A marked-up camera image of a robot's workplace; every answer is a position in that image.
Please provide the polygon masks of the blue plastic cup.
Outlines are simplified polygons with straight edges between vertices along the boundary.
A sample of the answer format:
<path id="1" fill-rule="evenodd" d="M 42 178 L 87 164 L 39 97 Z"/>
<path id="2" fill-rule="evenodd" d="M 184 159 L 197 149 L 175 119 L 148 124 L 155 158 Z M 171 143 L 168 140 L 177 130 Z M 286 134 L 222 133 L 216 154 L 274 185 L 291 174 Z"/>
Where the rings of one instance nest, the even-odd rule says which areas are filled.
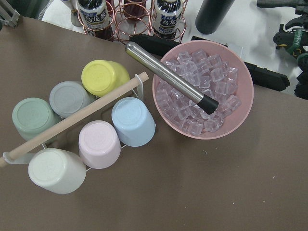
<path id="1" fill-rule="evenodd" d="M 112 122 L 122 143 L 130 147 L 147 144 L 156 124 L 146 105 L 135 97 L 119 100 L 112 108 Z"/>

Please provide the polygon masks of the steel muddler black tip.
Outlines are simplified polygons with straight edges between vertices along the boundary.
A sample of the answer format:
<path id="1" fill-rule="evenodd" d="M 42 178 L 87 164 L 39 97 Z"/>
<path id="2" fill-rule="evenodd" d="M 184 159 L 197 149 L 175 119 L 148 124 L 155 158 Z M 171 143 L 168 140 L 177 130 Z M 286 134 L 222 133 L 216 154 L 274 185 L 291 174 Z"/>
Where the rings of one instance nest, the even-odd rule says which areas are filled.
<path id="1" fill-rule="evenodd" d="M 128 42 L 125 47 L 126 53 L 147 67 L 166 83 L 177 89 L 184 96 L 197 104 L 207 114 L 212 114 L 218 108 L 218 101 L 204 95 L 194 88 L 192 84 L 182 79 L 175 71 L 163 65 L 157 58 L 143 49 L 135 42 Z"/>

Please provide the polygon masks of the pink plastic cup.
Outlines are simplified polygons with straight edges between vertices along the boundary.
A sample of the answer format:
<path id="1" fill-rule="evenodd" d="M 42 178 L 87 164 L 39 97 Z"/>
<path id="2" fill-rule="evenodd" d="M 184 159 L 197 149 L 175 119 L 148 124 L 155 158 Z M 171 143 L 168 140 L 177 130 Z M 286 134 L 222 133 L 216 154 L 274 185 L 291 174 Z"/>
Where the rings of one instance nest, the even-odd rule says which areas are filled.
<path id="1" fill-rule="evenodd" d="M 94 169 L 111 166 L 121 152 L 116 130 L 111 124 L 102 120 L 89 122 L 81 129 L 78 146 L 82 161 Z"/>

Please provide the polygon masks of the yellow plastic cup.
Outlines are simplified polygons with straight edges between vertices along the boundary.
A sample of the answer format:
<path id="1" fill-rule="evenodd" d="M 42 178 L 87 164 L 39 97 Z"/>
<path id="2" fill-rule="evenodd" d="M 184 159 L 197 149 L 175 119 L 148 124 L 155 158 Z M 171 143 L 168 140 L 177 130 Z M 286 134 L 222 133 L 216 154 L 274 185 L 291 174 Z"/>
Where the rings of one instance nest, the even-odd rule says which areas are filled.
<path id="1" fill-rule="evenodd" d="M 89 62 L 82 70 L 81 81 L 91 94 L 102 97 L 130 80 L 129 73 L 120 63 L 107 60 Z"/>

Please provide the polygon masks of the pink bowl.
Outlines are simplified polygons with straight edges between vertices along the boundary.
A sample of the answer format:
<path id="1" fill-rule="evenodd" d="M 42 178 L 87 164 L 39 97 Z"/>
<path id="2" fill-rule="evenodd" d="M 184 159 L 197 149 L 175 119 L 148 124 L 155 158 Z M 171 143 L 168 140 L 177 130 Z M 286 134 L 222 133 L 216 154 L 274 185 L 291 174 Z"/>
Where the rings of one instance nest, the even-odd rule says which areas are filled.
<path id="1" fill-rule="evenodd" d="M 234 132 L 246 120 L 253 104 L 254 86 L 249 70 L 241 58 L 232 50 L 219 43 L 207 40 L 189 41 L 172 48 L 159 60 L 163 62 L 175 58 L 179 52 L 188 51 L 191 53 L 199 49 L 204 50 L 209 55 L 218 54 L 224 61 L 228 61 L 232 67 L 238 68 L 238 89 L 236 91 L 236 96 L 241 100 L 242 104 L 235 112 L 225 119 L 222 128 L 215 132 L 205 132 L 199 136 L 194 136 L 181 131 L 174 123 L 170 122 L 169 119 L 163 115 L 162 109 L 160 109 L 156 100 L 154 100 L 154 103 L 162 119 L 176 132 L 194 139 L 218 139 Z"/>

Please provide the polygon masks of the grey plastic cup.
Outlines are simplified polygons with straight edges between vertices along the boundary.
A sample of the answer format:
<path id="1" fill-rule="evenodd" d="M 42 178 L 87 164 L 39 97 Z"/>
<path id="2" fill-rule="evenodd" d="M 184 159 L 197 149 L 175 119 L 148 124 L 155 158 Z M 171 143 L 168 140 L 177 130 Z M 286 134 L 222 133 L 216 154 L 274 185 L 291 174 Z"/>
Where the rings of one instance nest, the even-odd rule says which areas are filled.
<path id="1" fill-rule="evenodd" d="M 96 97 L 85 90 L 80 81 L 64 81 L 54 86 L 50 92 L 49 103 L 53 111 L 67 118 L 88 106 Z"/>

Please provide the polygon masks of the dark tea bottle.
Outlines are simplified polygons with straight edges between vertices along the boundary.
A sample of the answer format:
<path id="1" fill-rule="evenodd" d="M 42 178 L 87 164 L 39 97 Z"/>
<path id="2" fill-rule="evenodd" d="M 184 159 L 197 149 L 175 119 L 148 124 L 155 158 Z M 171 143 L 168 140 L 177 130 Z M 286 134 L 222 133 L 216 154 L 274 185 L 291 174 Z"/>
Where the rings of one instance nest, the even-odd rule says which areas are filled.
<path id="1" fill-rule="evenodd" d="M 96 38 L 112 40 L 113 31 L 105 0 L 78 0 L 77 7 L 87 33 Z"/>
<path id="2" fill-rule="evenodd" d="M 154 32 L 161 38 L 174 39 L 182 10 L 180 0 L 155 0 Z"/>

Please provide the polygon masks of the white plastic cup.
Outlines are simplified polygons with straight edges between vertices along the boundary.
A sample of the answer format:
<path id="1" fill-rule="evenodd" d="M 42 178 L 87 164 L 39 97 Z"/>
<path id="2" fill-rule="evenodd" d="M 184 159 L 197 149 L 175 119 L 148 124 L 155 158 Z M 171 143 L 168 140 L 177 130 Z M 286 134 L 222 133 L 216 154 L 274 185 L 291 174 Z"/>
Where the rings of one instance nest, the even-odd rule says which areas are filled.
<path id="1" fill-rule="evenodd" d="M 28 165 L 32 182 L 57 194 L 68 194 L 78 189 L 86 173 L 86 166 L 77 154 L 56 148 L 39 151 Z"/>

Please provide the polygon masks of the black thermos bottle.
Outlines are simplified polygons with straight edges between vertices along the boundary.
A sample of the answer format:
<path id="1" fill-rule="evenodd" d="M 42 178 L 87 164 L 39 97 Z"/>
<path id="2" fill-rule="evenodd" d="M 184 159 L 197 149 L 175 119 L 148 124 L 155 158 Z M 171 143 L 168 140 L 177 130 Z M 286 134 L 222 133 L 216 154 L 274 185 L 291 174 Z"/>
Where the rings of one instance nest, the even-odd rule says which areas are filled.
<path id="1" fill-rule="evenodd" d="M 202 34 L 214 33 L 226 16 L 234 0 L 204 0 L 195 20 L 195 26 Z"/>

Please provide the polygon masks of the green plastic cup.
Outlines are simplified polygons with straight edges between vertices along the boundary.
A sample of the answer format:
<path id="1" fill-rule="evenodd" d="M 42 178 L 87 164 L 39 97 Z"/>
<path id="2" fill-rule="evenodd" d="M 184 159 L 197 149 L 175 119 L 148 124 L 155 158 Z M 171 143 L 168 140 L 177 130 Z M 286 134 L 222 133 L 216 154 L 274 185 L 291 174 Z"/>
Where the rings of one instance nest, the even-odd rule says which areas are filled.
<path id="1" fill-rule="evenodd" d="M 12 120 L 21 137 L 28 141 L 60 122 L 60 117 L 45 100 L 26 98 L 14 107 Z"/>

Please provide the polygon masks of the pastel cup rack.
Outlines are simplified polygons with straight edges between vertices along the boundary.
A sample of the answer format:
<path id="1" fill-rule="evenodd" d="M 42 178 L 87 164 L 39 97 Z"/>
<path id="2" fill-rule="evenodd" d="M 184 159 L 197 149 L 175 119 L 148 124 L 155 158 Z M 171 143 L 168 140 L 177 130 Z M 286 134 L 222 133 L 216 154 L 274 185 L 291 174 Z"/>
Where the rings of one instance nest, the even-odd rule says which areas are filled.
<path id="1" fill-rule="evenodd" d="M 0 166 L 5 167 L 9 165 L 11 161 L 15 161 L 16 159 L 21 158 L 23 155 L 27 154 L 29 151 L 35 149 L 36 147 L 40 146 L 46 141 L 52 139 L 53 137 L 57 136 L 59 133 L 65 131 L 66 129 L 70 128 L 71 126 L 75 125 L 76 123 L 90 116 L 96 111 L 101 110 L 103 107 L 115 101 L 116 99 L 120 98 L 122 95 L 126 94 L 127 92 L 142 85 L 143 82 L 147 81 L 148 79 L 149 79 L 149 76 L 146 72 L 142 72 L 138 75 L 136 74 L 135 77 L 131 79 L 129 82 L 121 85 L 120 87 L 116 88 L 110 93 L 97 99 L 93 103 L 82 108 L 81 110 L 77 111 L 73 115 L 65 118 L 61 122 L 45 130 L 44 132 L 40 133 L 34 138 L 26 141 L 25 143 L 21 144 L 15 149 L 9 152 L 4 152 L 2 157 L 0 158 Z"/>

